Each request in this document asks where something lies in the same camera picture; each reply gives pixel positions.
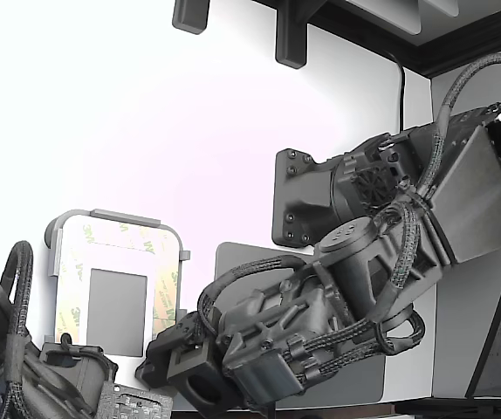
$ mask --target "black shelf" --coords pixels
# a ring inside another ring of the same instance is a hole
[[[501,11],[423,45],[413,45],[376,24],[342,9],[340,0],[252,0],[278,11],[276,60],[292,68],[306,65],[306,26],[312,24],[371,52],[390,58],[427,78],[501,51]],[[209,0],[176,0],[173,25],[206,29]]]

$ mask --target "screw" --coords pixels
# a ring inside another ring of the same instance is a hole
[[[285,279],[279,285],[280,292],[288,292],[293,287],[292,282],[289,279]]]
[[[267,339],[262,342],[262,345],[260,346],[264,351],[267,351],[268,349],[271,349],[272,347],[272,342],[271,340]]]
[[[355,230],[355,224],[349,224],[347,226],[347,231],[344,234],[346,234],[346,236],[349,236],[350,234],[353,233],[354,230]]]

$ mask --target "white backdrop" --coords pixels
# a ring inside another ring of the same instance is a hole
[[[0,274],[35,251],[30,328],[51,334],[46,225],[70,209],[161,219],[192,259],[182,307],[224,241],[272,247],[275,154],[316,161],[397,132],[394,63],[309,27],[308,64],[274,59],[275,11],[212,0],[199,36],[174,0],[0,2]],[[430,122],[429,80],[408,72],[406,126]]]

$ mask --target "shelf bracket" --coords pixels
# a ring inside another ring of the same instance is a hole
[[[276,61],[291,68],[306,64],[307,24],[327,0],[279,0]]]
[[[173,26],[199,35],[208,26],[209,0],[175,0]]]

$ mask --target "black plastic housing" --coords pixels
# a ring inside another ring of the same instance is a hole
[[[407,143],[379,146],[388,134],[373,137],[354,151],[316,163],[309,154],[286,149],[276,155],[272,241],[301,248],[349,220],[373,216],[396,195],[421,165]]]

